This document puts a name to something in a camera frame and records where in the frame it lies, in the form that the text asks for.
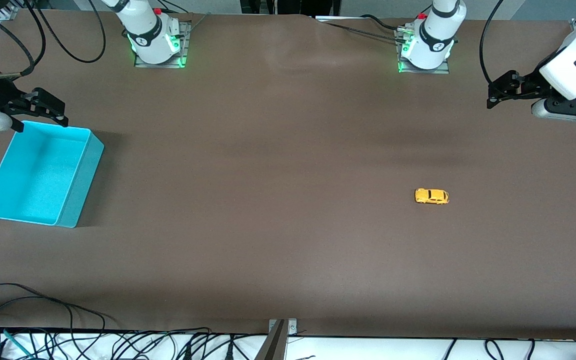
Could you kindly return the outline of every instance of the toy car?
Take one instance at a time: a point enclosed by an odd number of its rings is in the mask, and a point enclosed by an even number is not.
[[[423,189],[414,191],[414,201],[420,204],[448,204],[448,193],[440,189]]]

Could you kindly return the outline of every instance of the blue bin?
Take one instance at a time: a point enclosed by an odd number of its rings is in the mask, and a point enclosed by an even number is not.
[[[74,228],[104,144],[89,129],[23,123],[0,164],[0,219]]]

